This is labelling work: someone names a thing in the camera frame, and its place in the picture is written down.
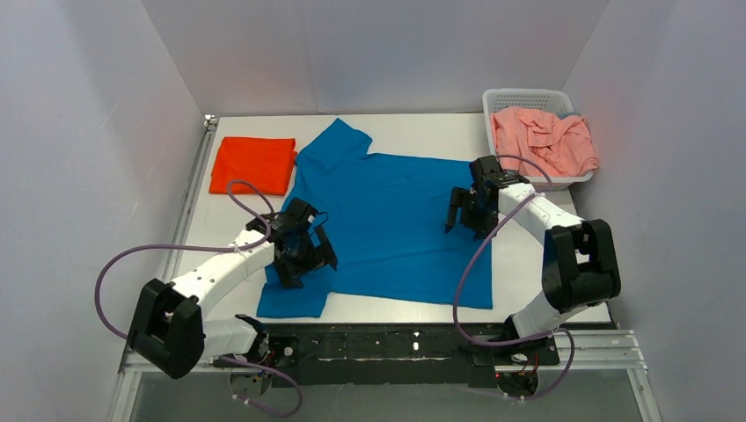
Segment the blue t shirt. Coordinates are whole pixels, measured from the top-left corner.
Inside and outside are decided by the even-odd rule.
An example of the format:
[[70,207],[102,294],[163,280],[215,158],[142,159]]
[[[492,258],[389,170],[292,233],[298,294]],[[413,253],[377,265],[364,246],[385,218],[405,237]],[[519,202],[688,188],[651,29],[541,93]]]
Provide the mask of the blue t shirt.
[[[369,151],[371,138],[335,120],[296,160],[291,196],[328,214],[324,224],[338,268],[303,276],[283,288],[266,270],[260,317],[319,317],[331,293],[450,304],[480,246],[470,229],[444,223],[453,187],[471,182],[465,162]],[[459,304],[493,305],[492,252],[487,246],[464,284]]]

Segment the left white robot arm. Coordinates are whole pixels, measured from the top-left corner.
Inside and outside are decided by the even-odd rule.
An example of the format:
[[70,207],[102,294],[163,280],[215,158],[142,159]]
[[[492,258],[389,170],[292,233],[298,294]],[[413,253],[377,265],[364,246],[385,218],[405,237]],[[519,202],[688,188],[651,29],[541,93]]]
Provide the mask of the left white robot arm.
[[206,315],[239,284],[268,267],[284,288],[338,259],[319,212],[293,198],[281,212],[258,215],[234,241],[200,266],[169,281],[154,279],[141,290],[127,335],[128,346],[172,379],[201,360],[239,358],[264,364],[271,356],[269,332],[255,318],[237,314],[208,321]]

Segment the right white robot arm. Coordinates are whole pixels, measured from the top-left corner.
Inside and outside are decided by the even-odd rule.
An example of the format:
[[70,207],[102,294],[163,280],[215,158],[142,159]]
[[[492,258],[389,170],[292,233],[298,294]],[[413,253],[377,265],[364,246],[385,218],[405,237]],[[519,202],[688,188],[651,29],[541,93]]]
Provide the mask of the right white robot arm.
[[[480,246],[461,276],[452,303],[457,331],[470,343],[510,347],[549,338],[570,317],[617,297],[621,279],[610,225],[585,220],[555,205],[520,174],[501,167],[501,156],[483,156],[469,164],[472,186],[454,187],[445,229],[457,223],[471,229]],[[543,247],[541,291],[509,316],[502,338],[488,341],[466,333],[458,304],[467,276],[485,248],[508,223],[517,222]]]

